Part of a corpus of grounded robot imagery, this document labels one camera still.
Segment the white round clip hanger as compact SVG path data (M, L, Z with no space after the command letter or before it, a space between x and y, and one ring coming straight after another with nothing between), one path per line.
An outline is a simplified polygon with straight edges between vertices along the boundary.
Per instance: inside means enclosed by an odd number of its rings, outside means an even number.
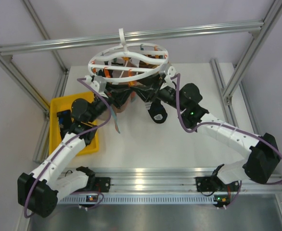
M120 44L91 58L88 70L91 76L102 76L113 85L136 82L160 71L168 63L164 47L153 43L128 43L124 29L119 29Z

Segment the black patterned sock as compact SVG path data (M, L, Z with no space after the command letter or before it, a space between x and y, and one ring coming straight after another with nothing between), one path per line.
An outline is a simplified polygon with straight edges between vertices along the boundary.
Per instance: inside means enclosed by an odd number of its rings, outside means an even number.
M163 124L166 121L168 114L160 100L146 102L145 106L153 122Z
M72 125L71 111L64 110L57 112L58 124L60 129L60 136L63 139Z

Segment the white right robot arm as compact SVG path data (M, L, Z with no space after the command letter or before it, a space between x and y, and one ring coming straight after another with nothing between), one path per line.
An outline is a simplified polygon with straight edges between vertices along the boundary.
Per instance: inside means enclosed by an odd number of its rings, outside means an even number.
M169 86L159 89L154 85L135 86L132 89L145 102L160 100L175 108L186 132L207 135L242 156L242 160L221 164L213 171L209 178L211 190L222 191L229 184L241 180L269 183L281 160L274 136L268 133L263 136L251 134L216 118L200 106L202 96L193 83L181 89Z

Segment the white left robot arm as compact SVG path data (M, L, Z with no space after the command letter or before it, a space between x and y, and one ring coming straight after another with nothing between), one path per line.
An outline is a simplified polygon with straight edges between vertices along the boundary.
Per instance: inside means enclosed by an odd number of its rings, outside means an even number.
M48 217L57 204L78 190L91 191L96 185L95 172L78 167L73 173L59 178L72 159L96 142L96 131L114 115L113 107L121 108L130 99L128 86L107 87L105 92L85 92L56 98L52 105L56 115L58 146L29 174L22 173L17 180L18 203L24 207L25 218L39 215Z

